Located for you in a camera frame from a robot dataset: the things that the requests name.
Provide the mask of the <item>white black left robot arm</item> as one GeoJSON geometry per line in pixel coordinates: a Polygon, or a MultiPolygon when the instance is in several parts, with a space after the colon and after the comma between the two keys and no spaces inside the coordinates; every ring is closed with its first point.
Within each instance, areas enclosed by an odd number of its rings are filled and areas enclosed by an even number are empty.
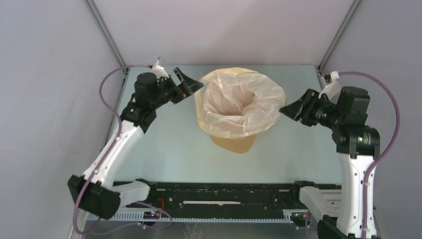
{"type": "Polygon", "coordinates": [[[173,70],[180,80],[177,85],[161,66],[152,66],[141,73],[134,83],[134,93],[117,116],[117,128],[96,160],[81,176],[72,175],[68,187],[75,203],[73,219],[79,210],[100,219],[110,219],[119,208],[140,202],[152,207],[157,193],[142,181],[114,186],[116,173],[134,145],[145,135],[156,119],[156,111],[172,102],[178,104],[199,91],[204,84],[185,75],[178,67],[173,70]]]}

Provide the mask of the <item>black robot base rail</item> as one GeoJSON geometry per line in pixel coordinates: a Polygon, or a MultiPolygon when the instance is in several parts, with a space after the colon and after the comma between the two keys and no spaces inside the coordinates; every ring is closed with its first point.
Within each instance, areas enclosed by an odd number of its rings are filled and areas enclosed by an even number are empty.
{"type": "Polygon", "coordinates": [[[339,208],[341,186],[311,181],[294,183],[149,182],[146,203],[160,208],[174,222],[304,224],[307,208],[299,190],[314,186],[339,208]]]}

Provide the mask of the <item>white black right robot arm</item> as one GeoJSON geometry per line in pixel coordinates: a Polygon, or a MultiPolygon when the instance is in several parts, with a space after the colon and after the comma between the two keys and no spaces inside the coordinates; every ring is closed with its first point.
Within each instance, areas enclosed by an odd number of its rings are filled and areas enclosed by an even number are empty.
{"type": "Polygon", "coordinates": [[[289,200],[295,208],[306,206],[317,220],[320,239],[376,239],[373,217],[373,169],[380,156],[380,135],[366,125],[368,92],[343,87],[336,103],[326,94],[308,89],[280,112],[306,126],[322,125],[332,132],[341,168],[341,199],[331,204],[320,189],[304,186],[289,200]]]}

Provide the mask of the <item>translucent cream trash bag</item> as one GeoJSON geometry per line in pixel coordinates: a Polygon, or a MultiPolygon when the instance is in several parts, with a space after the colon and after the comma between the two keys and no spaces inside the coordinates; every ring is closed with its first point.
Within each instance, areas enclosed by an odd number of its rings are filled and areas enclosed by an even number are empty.
{"type": "Polygon", "coordinates": [[[265,132],[280,118],[288,103],[286,91],[257,71],[233,67],[201,77],[195,93],[199,127],[219,138],[244,138],[265,132]]]}

